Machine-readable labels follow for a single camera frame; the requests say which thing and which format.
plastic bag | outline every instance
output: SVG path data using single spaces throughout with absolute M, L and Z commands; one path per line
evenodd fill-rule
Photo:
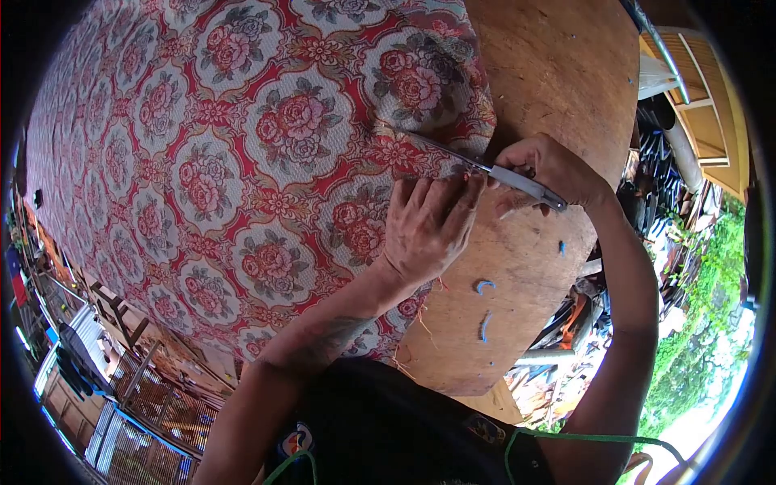
M 639 61 L 639 99 L 655 96 L 679 86 L 676 75 L 672 74 L 666 63 L 650 55 L 641 53 Z

wooden table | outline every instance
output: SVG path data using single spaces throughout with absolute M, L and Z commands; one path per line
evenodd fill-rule
M 466 7 L 498 115 L 488 153 L 543 131 L 615 186 L 639 78 L 638 33 L 620 3 L 469 0 Z M 546 218 L 525 209 L 498 220 L 501 190 L 487 192 L 469 248 L 442 276 L 449 291 L 428 297 L 423 321 L 434 342 L 416 322 L 397 353 L 418 383 L 451 396 L 482 395 L 504 375 L 566 295 L 596 240 L 576 206 Z M 497 288 L 479 296 L 478 279 Z M 479 328 L 487 310 L 493 317 L 484 343 Z

right hand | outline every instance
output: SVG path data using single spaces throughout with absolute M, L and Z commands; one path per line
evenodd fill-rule
M 546 133 L 506 147 L 496 157 L 495 164 L 533 178 L 570 205 L 577 204 L 585 209 L 611 192 L 609 184 L 590 165 Z M 489 179 L 488 186 L 495 189 L 499 183 Z M 503 219 L 522 207 L 537 205 L 539 201 L 528 194 L 511 190 L 497 202 L 496 215 Z M 541 209 L 545 216 L 549 214 L 548 206 L 542 204 Z

hand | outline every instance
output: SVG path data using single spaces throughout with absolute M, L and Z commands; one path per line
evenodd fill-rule
M 415 289 L 440 276 L 469 243 L 485 177 L 397 180 L 393 186 L 386 245 L 375 261 Z
M 536 134 L 512 144 L 499 153 L 496 165 L 533 178 L 569 204 L 585 209 L 600 202 L 611 187 L 590 168 L 584 160 L 545 133 Z M 498 181 L 489 180 L 488 186 L 498 187 Z M 504 218 L 525 206 L 537 206 L 539 201 L 519 190 L 505 194 L 496 205 L 496 215 Z M 549 207 L 541 204 L 542 213 L 547 216 Z

tattoo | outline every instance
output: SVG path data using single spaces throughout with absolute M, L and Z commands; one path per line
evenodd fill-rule
M 335 317 L 328 325 L 300 336 L 300 345 L 286 356 L 282 370 L 310 377 L 326 369 L 377 317 Z

